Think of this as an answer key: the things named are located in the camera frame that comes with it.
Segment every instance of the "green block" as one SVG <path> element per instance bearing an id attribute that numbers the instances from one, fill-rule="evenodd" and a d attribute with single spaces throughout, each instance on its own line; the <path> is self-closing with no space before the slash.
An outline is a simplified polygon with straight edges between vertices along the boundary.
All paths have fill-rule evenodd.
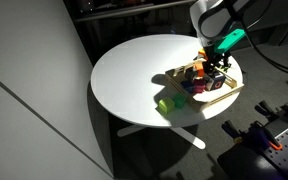
<path id="1" fill-rule="evenodd" d="M 182 107 L 185 105 L 186 96 L 185 96 L 184 94 L 177 93 L 177 94 L 173 97 L 173 101 L 175 102 L 175 107 L 177 107 L 177 108 L 182 108 Z"/>
<path id="2" fill-rule="evenodd" d="M 245 36 L 243 29 L 235 29 L 233 32 L 225 36 L 220 41 L 216 42 L 214 52 L 218 54 L 223 54 L 232 46 L 234 46 L 238 41 L 240 41 Z"/>
<path id="3" fill-rule="evenodd" d="M 174 109 L 175 102 L 171 98 L 167 97 L 167 98 L 161 99 L 158 102 L 158 107 L 163 113 L 168 114 Z"/>

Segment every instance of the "white wall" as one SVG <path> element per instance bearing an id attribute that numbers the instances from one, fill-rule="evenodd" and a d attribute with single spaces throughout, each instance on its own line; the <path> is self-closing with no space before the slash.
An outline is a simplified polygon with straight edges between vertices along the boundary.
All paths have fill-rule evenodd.
<path id="1" fill-rule="evenodd" d="M 111 178 L 0 88 L 0 180 Z"/>
<path id="2" fill-rule="evenodd" d="M 89 117 L 91 70 L 61 0 L 0 0 L 0 81 L 112 173 Z"/>

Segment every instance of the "black wire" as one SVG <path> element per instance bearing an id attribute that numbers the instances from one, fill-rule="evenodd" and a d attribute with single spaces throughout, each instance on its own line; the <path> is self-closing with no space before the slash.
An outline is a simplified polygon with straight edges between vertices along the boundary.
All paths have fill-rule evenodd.
<path id="1" fill-rule="evenodd" d="M 264 11 L 262 12 L 262 14 L 259 16 L 259 18 L 257 18 L 256 21 L 254 21 L 251 25 L 247 26 L 247 29 L 251 28 L 252 26 L 254 26 L 256 23 L 258 23 L 264 16 L 264 14 L 267 12 L 268 8 L 271 6 L 272 4 L 272 0 L 269 0 L 267 6 L 265 7 Z"/>
<path id="2" fill-rule="evenodd" d="M 269 64 L 273 65 L 275 68 L 279 69 L 280 71 L 283 71 L 283 72 L 285 72 L 285 73 L 288 74 L 288 67 L 286 67 L 286 66 L 284 66 L 284 65 L 282 65 L 282 64 L 279 64 L 279 63 L 273 61 L 272 59 L 268 58 L 267 56 L 265 56 L 265 55 L 257 48 L 257 46 L 253 43 L 252 39 L 251 39 L 250 36 L 249 36 L 249 32 L 248 32 L 248 30 L 247 30 L 247 27 L 246 27 L 243 19 L 240 19 L 240 22 L 241 22 L 241 24 L 242 24 L 242 26 L 243 26 L 243 28 L 244 28 L 246 37 L 247 37 L 249 43 L 250 43 L 250 44 L 252 45 L 252 47 L 254 48 L 254 50 L 255 50 L 262 58 L 264 58 L 264 60 L 267 61 Z"/>

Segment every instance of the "white round table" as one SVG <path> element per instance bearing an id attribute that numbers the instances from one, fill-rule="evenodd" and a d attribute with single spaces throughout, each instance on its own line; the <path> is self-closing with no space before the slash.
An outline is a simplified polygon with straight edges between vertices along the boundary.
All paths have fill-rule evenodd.
<path id="1" fill-rule="evenodd" d="M 198 113 L 186 104 L 164 117 L 156 107 L 158 100 L 176 93 L 173 87 L 165 86 L 165 71 L 192 62 L 201 48 L 197 38 L 183 35 L 152 35 L 124 42 L 96 63 L 92 90 L 107 111 L 140 127 L 178 130 L 198 124 L 228 108 L 239 93 Z M 229 63 L 228 74 L 242 83 L 239 65 L 232 57 Z"/>

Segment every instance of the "table leg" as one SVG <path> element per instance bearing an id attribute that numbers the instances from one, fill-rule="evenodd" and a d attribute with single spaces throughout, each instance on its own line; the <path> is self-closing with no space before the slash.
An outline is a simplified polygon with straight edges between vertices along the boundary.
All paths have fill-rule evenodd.
<path id="1" fill-rule="evenodd" d="M 140 131 L 142 129 L 145 129 L 146 127 L 144 126 L 138 126 L 138 125 L 132 125 L 123 129 L 120 129 L 117 132 L 118 137 L 123 137 L 123 136 L 127 136 L 129 134 L 135 133 L 137 131 Z"/>
<path id="2" fill-rule="evenodd" d="M 145 128 L 146 127 L 144 127 L 144 126 L 132 125 L 132 126 L 120 129 L 117 132 L 117 136 L 118 137 L 124 137 L 124 136 L 135 133 L 135 132 L 140 131 L 140 130 L 145 129 Z M 185 140 L 187 140 L 188 142 L 192 143 L 195 147 L 197 147 L 199 149 L 205 148 L 206 145 L 202 140 L 193 136 L 189 132 L 185 131 L 183 128 L 170 128 L 170 129 L 173 132 L 175 132 L 176 134 L 178 134 L 179 136 L 181 136 L 182 138 L 184 138 Z"/>
<path id="3" fill-rule="evenodd" d="M 189 132 L 185 131 L 183 128 L 170 128 L 172 131 L 174 131 L 176 134 L 184 138 L 185 140 L 189 141 L 192 143 L 194 146 L 196 146 L 199 149 L 204 149 L 205 148 L 205 143 L 200 140 L 199 138 L 193 136 Z"/>

